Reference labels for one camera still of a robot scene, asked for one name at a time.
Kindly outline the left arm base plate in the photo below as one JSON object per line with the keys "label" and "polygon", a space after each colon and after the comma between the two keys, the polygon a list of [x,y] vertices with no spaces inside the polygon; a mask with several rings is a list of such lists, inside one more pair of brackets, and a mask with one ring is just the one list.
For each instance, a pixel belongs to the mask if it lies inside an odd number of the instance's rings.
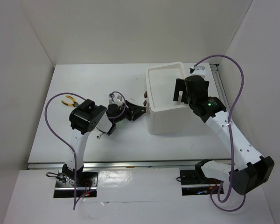
{"label": "left arm base plate", "polygon": [[[46,176],[56,180],[54,198],[73,198],[74,180],[63,175],[61,172],[47,172]],[[77,198],[97,197],[98,172],[83,172],[77,183]]]}

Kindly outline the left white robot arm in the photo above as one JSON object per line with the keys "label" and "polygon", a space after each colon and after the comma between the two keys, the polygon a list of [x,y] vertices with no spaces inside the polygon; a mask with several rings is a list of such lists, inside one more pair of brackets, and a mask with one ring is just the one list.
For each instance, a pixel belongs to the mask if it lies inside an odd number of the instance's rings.
{"label": "left white robot arm", "polygon": [[70,126],[72,136],[70,146],[75,153],[68,158],[62,168],[62,174],[66,181],[72,186],[78,186],[84,179],[84,152],[90,133],[97,129],[101,133],[111,135],[116,124],[127,119],[135,121],[146,113],[146,108],[135,105],[129,101],[116,100],[107,107],[96,105],[92,100],[85,100],[77,106],[70,114]]}

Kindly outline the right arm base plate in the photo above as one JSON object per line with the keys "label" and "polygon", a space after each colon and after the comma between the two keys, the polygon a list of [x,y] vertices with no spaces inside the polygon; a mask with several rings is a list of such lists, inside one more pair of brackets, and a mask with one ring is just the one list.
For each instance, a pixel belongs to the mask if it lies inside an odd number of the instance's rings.
{"label": "right arm base plate", "polygon": [[220,180],[203,177],[196,170],[180,170],[176,180],[181,184],[183,196],[209,195],[213,189],[216,194],[221,184]]}

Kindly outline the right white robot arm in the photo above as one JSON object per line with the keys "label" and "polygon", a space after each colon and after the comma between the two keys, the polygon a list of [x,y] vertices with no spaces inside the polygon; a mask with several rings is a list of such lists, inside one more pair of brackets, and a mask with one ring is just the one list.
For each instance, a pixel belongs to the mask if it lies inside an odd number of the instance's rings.
{"label": "right white robot arm", "polygon": [[195,165],[194,177],[199,183],[210,178],[229,181],[240,195],[267,182],[274,167],[273,159],[264,157],[245,138],[217,97],[208,95],[209,82],[199,75],[176,79],[173,100],[188,104],[193,113],[210,127],[233,155],[231,165],[205,159]]}

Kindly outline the long silver ratchet wrench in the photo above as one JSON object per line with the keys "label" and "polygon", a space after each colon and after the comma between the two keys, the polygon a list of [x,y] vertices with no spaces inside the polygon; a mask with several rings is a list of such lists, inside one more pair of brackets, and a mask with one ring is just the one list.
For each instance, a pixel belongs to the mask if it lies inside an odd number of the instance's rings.
{"label": "long silver ratchet wrench", "polygon": [[114,103],[113,97],[114,97],[114,94],[113,94],[113,93],[110,93],[110,94],[109,94],[109,103],[108,103],[108,105],[111,105],[111,104]]}

